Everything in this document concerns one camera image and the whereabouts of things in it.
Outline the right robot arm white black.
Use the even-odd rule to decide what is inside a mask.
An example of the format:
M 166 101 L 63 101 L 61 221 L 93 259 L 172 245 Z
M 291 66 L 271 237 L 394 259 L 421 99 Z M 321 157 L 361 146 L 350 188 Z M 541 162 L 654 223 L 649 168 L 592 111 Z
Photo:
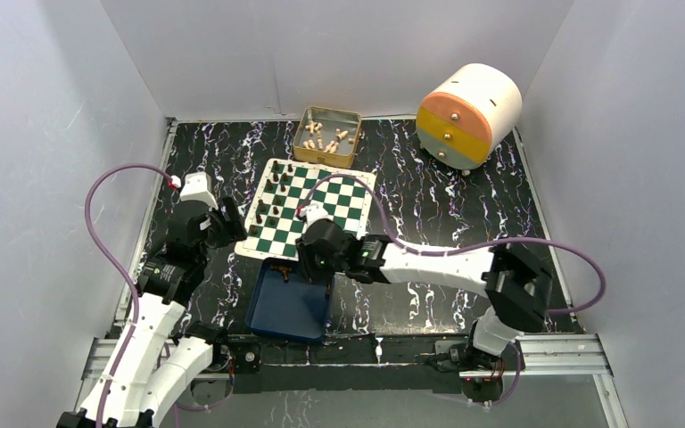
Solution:
M 439 353 L 435 365 L 448 359 L 455 368 L 491 368 L 509 343 L 545 326 L 552 274 L 521 243 L 459 253 L 398 244 L 387 235 L 357 237 L 321 219 L 306 227 L 295 246 L 299 273 L 309 282 L 343 273 L 362 284 L 419 282 L 486 298 L 490 306 L 474 321 L 466 345 Z

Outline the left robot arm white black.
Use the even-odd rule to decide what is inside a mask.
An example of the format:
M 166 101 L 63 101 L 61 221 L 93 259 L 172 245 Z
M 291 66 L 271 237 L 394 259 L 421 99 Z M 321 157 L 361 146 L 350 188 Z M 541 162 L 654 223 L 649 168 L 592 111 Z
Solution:
M 196 322 L 161 357 L 175 323 L 205 278 L 211 249 L 246 239 L 235 201 L 210 207 L 179 202 L 168 232 L 151 249 L 135 285 L 137 308 L 127 321 L 98 382 L 60 427 L 157 427 L 177 398 L 205 369 L 219 371 L 231 352 L 223 330 Z

